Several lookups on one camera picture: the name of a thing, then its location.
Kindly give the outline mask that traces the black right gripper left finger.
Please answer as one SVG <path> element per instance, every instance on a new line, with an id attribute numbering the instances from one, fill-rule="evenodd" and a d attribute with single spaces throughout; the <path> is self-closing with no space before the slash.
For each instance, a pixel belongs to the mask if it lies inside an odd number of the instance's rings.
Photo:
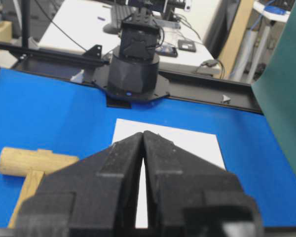
<path id="1" fill-rule="evenodd" d="M 138 132 L 44 176 L 21 206 L 18 237 L 118 237 L 135 227 L 143 135 Z"/>

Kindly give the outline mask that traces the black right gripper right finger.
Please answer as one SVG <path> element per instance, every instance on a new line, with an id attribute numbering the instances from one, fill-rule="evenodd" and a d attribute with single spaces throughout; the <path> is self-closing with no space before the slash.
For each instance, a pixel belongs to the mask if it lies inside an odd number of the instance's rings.
<path id="1" fill-rule="evenodd" d="M 238 177 L 145 131 L 148 185 L 162 237 L 261 237 L 256 201 Z"/>

